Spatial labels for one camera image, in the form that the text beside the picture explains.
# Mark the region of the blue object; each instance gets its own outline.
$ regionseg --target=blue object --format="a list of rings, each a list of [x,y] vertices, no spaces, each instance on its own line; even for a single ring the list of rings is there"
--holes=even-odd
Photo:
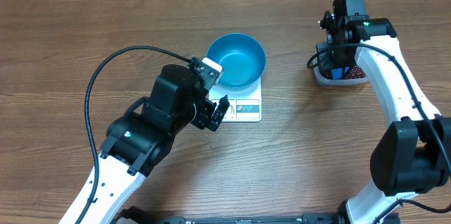
[[[346,67],[345,68],[345,73],[347,73],[347,71],[350,68]],[[334,80],[338,80],[342,78],[342,74],[343,74],[343,69],[342,68],[337,68],[337,69],[332,69],[330,70],[330,72],[332,73],[332,79]]]
[[[263,47],[253,37],[241,33],[219,37],[206,57],[223,67],[219,84],[224,87],[248,87],[261,77],[266,67]]]

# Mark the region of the wooden table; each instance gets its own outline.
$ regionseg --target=wooden table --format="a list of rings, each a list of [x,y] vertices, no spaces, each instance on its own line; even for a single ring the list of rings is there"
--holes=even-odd
[[[83,119],[87,83],[126,46],[153,45],[203,57],[221,35],[243,32],[266,50],[263,120],[187,126],[173,150],[125,203],[185,217],[286,216],[334,211],[371,178],[369,158],[385,132],[366,83],[316,85],[307,59],[333,0],[0,0],[0,223],[57,223],[92,168]],[[428,98],[451,115],[451,0],[365,0],[386,17]],[[148,51],[115,58],[95,83],[97,147],[109,124],[149,95],[161,67]],[[420,202],[447,206],[451,187]],[[413,206],[405,223],[449,223]]]

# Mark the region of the red food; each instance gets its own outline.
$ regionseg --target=red food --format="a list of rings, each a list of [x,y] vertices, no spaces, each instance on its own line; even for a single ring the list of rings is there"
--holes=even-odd
[[[326,79],[332,80],[332,72],[330,70],[322,71],[321,68],[319,68],[319,72]],[[362,79],[364,77],[366,77],[364,71],[360,67],[354,66],[352,67],[350,73],[346,76],[345,80]]]

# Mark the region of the white kitchen scale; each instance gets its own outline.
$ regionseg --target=white kitchen scale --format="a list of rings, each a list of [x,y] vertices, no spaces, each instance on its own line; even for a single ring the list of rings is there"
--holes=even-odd
[[[261,78],[245,89],[230,89],[216,85],[210,89],[209,99],[219,104],[227,94],[230,107],[223,122],[260,122],[261,120]]]

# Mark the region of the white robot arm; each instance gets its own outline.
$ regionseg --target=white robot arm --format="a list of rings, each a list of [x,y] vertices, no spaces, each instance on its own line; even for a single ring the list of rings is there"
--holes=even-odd
[[[370,40],[362,41],[363,44],[378,47],[394,56],[406,72],[407,77],[429,119],[434,119],[440,114],[420,90],[413,75],[404,62],[400,50],[400,43],[396,37],[389,35],[371,37]],[[387,57],[377,51],[359,47],[355,55],[357,65],[365,72],[371,83],[379,103],[387,127],[394,121],[409,117],[412,120],[422,120],[415,104],[407,90],[407,86],[396,66]],[[402,192],[395,196],[387,197],[370,180],[357,196],[351,198],[346,204],[347,215],[352,224],[372,223],[377,216],[386,210],[398,199],[412,199],[418,194],[416,192]]]
[[[98,72],[115,56],[133,49],[150,49],[172,54],[151,46],[132,46],[114,53],[93,75],[85,107],[89,106],[86,100],[89,101],[90,89]],[[193,56],[188,62],[189,68],[178,65],[164,66],[150,97],[138,99],[121,118],[109,126],[106,140],[100,147],[102,152],[97,157],[98,183],[96,184],[94,165],[85,185],[60,224],[109,224],[124,202],[141,186],[153,167],[169,154],[175,136],[188,123],[201,130],[218,129],[229,107],[227,96],[220,99],[218,106],[205,96],[219,81],[223,69],[208,58],[200,61]],[[141,114],[133,112],[141,105]],[[85,108],[88,127],[89,115],[86,116],[86,112]],[[91,197],[95,185],[97,190]]]
[[[447,182],[450,119],[442,118],[420,90],[388,19],[370,19],[363,0],[335,0],[333,12],[326,11],[319,21],[328,41],[317,45],[311,60],[316,57],[318,63],[311,66],[309,60],[307,67],[332,70],[357,64],[376,93],[388,128],[371,155],[373,179],[339,212],[347,223],[367,224],[381,223],[402,202],[451,211],[451,205],[437,210],[410,200]],[[416,147],[418,139],[426,145]]]

